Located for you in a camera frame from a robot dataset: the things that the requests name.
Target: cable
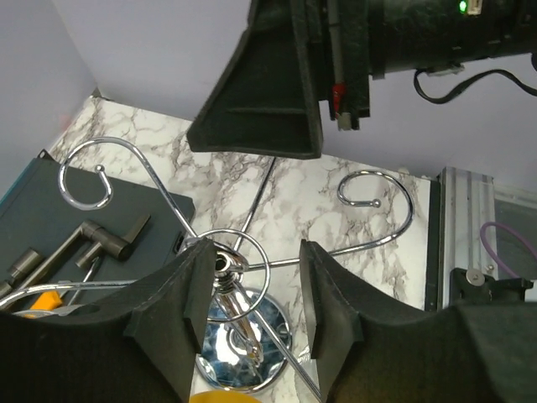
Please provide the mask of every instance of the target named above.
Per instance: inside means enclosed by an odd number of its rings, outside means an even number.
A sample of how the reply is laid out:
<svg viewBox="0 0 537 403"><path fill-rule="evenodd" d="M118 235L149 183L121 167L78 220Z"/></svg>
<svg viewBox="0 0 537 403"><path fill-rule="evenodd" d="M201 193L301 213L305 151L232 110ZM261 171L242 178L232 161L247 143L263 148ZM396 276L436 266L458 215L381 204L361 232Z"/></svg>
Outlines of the cable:
<svg viewBox="0 0 537 403"><path fill-rule="evenodd" d="M485 250L487 250L487 253L496 262L496 264L498 265L499 268L501 268L503 271L505 271L511 277L519 278L520 276L517 275L514 271L512 271L509 268L509 266L507 266L498 257L498 255L494 252L493 247L490 246L490 243L487 241L486 231L487 231L487 228L489 228L489 227L500 228L503 231L513 235L519 242L521 242L521 244L523 244L523 246L526 247L526 249L533 255L533 257L534 257L534 259L536 261L537 261L537 250L535 250L535 248L531 245L531 243L529 243L529 241L526 238L524 238L520 233L516 232L514 229L512 229L511 227L509 227L509 226L507 226L505 224L502 224L500 222L490 221L490 222L485 222L482 225L482 227L481 227L481 229L479 231L479 238L481 239L481 243L483 244L483 247L485 248Z"/></svg>
<svg viewBox="0 0 537 403"><path fill-rule="evenodd" d="M434 103L435 105L443 105L445 103L453 101L455 98L461 95L464 91L466 91L469 86L481 80L482 78L486 76L490 76L492 74L499 74L500 76L504 76L505 78L508 78L509 80L514 82L517 86L519 86L519 88L522 91L530 94L533 97L537 97L537 89L531 86L527 86L521 80L519 80L513 73L506 71L506 70L498 70L498 69L484 71L483 73L476 74L474 77L468 78L467 80L461 82L460 84L457 84L455 88L453 88L450 92L448 92L447 95L443 97L438 97L438 98L429 97L427 94L424 93L423 88L421 87L420 79L419 79L420 75L425 72L427 72L427 70L423 70L423 69L416 70L414 74L414 88L416 92L418 92L418 95L420 97L424 98L426 101Z"/></svg>

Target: chrome base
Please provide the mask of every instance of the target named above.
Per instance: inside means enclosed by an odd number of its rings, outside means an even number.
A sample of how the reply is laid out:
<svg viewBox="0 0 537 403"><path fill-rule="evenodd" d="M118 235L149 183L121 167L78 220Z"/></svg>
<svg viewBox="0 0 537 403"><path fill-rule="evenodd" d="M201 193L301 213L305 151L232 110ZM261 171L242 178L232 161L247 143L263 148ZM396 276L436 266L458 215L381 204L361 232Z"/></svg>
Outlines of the chrome base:
<svg viewBox="0 0 537 403"><path fill-rule="evenodd" d="M257 300L258 291L247 290L247 293L252 301ZM237 299L244 305L244 309L248 308L248 304L242 303L244 299L238 293ZM258 312L278 333L285 346L291 348L289 320L282 309L270 297L265 296ZM211 303L209 316L225 318L215 302ZM196 358L196 367L205 381L215 389L242 393L259 392L272 384L285 368L287 360L256 322L253 314L248 315L248 320L263 347L263 362L257 368L253 361L246 357L246 349L240 337L229 324L207 323L203 348Z"/></svg>

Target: white marble countertop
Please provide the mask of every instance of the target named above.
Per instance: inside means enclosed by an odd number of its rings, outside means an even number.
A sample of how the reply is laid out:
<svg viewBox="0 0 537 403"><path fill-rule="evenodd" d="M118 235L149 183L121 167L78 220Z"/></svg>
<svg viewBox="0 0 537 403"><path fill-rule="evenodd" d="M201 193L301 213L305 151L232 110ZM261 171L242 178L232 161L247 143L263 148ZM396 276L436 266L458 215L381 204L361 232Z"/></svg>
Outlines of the white marble countertop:
<svg viewBox="0 0 537 403"><path fill-rule="evenodd" d="M50 152L61 162L69 150L92 137L126 139L145 153L169 191L194 200L196 218L192 226L197 232L239 229L269 158L235 153L192 154L185 136L189 125L178 118L89 98ZM154 187L136 157L119 146L104 144L85 149L72 166L92 170L96 164L105 165L111 176ZM392 232L405 219L407 205L400 191L387 181L369 176L347 186L350 198L378 198L383 203L380 208L346 207L337 200L341 178L365 169L375 168L330 156L308 161L278 160L248 232L263 245L271 260L298 256L302 238L317 241L330 250ZM430 183L411 175L388 173L398 177L414 198L414 222L391 243L337 259L386 294L423 309ZM260 261L246 242L241 252L250 262ZM262 280L263 272L255 272L246 275L243 284L259 287ZM274 269L268 292L291 321L293 351L297 355L307 344L298 266ZM209 387L196 375L191 393L203 390ZM267 402L297 402L292 368L287 366L273 386L255 397Z"/></svg>

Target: yellow object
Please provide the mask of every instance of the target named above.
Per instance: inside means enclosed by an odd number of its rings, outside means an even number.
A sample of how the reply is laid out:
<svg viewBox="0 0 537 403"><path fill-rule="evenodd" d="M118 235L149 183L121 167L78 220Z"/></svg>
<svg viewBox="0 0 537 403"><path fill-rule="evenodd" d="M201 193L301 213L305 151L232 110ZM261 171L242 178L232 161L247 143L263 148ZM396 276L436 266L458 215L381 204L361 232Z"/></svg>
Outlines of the yellow object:
<svg viewBox="0 0 537 403"><path fill-rule="evenodd" d="M260 403L252 396L226 390L211 390L190 397L190 403Z"/></svg>
<svg viewBox="0 0 537 403"><path fill-rule="evenodd" d="M58 306L61 306L62 300L58 291L47 291L41 294L37 301L30 307L30 309L44 309L46 311L52 311Z"/></svg>

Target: metal rack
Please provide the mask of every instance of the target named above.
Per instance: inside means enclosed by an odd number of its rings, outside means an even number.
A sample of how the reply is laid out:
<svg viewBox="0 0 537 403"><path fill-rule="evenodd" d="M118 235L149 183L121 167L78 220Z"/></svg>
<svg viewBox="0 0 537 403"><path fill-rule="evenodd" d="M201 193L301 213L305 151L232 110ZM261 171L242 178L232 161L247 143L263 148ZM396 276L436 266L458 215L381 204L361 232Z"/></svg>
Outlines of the metal rack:
<svg viewBox="0 0 537 403"><path fill-rule="evenodd" d="M258 205L263 196L263 192L269 182L269 177L274 171L276 165L276 158L272 158L268 164L267 170L263 177L258 192L254 197L253 204L250 207L248 216L245 223L243 224L241 230L233 228L221 228L221 229L212 229L205 233L198 234L194 228L188 223L187 219L183 215L182 211L179 209L171 195L168 193L164 184L154 171L151 164L148 162L147 158L143 153L133 144L118 138L109 138L101 137L88 140L82 144L76 146L67 156L63 164L60 167L60 173L58 176L58 186L60 188L60 193L63 198L73 207L78 208L83 211L91 211L100 208L104 208L113 197L113 187L110 181L108 180L105 167L102 165L97 165L95 171L98 174L99 178L104 185L105 195L104 197L95 203L81 203L77 201L70 193L66 185L66 174L69 168L70 162L86 147L96 145L96 144L116 144L120 145L130 152L132 152L140 160L144 169L148 172L149 176L153 180L154 184L159 189L159 192L162 194L163 198L166 200L168 206L175 214L175 216L180 221L181 225L185 228L185 231L188 233L189 238L184 241L184 246L182 250L185 250L193 243L198 240L206 237L211 237L218 233L227 233L235 235L237 241L235 242L232 248L213 241L216 246L216 268L215 268L215 277L213 280L213 299L217 306L222 312L224 312L224 317L212 317L207 318L208 323L212 324L228 324L229 331L234 331L237 334L238 338L241 340L242 345L245 347L245 357L246 359L251 360L253 368L256 365L260 365L263 362L263 349L256 337L256 332L253 329L252 323L248 320L250 314L253 315L255 321L258 325L266 332L272 343L275 347L281 352L284 357L284 360L288 362L293 369L296 371L298 376L304 381L305 385L311 391L313 396L317 400L321 400L321 393L319 387L311 379L311 377L306 373L304 368L299 364L299 361L291 353L289 346L290 344L284 343L280 338L278 332L274 329L270 322L259 312L259 307L265 301L265 296L267 295L267 290L270 283L270 273L271 269L276 267L284 267L292 264L298 264L299 260L297 259L285 259L271 262L269 257L264 251L261 244L258 243L252 236L247 234L250 223L252 222L255 212L258 209ZM338 256L343 254L349 254L354 252L359 252L367 249L376 248L378 246L384 245L390 241L395 240L401 236L411 225L414 218L414 203L409 192L406 188L393 176L376 171L376 170L360 170L353 172L345 176L337 189L338 199L345 205L351 207L371 207L378 208L382 205L382 202L379 199L372 201L353 201L348 199L345 194L345 187L349 181L358 178L364 175L375 175L377 177L383 178L388 181L390 184L397 186L402 194L404 195L405 200L408 203L408 213L403 222L403 224L397 228L392 233L385 235L381 238L368 241L366 243L360 243L352 245L347 248L335 249L331 251L332 256ZM239 249L242 245L242 241L246 239L251 243L254 248L259 252L262 258L262 263L259 264L249 264L249 262L240 254ZM265 279L263 286L261 287L260 292L257 294L255 301L251 298L247 291L242 287L242 277L244 274L247 274L252 270L265 270ZM99 290L99 289L112 289L112 288L121 288L126 285L132 284L133 281L90 281L90 282L73 282L66 284L48 284L48 285L36 285L23 290L18 290L13 294L0 300L0 309L3 306L8 306L15 302L18 299L24 298L36 293L41 293L47 290Z"/></svg>

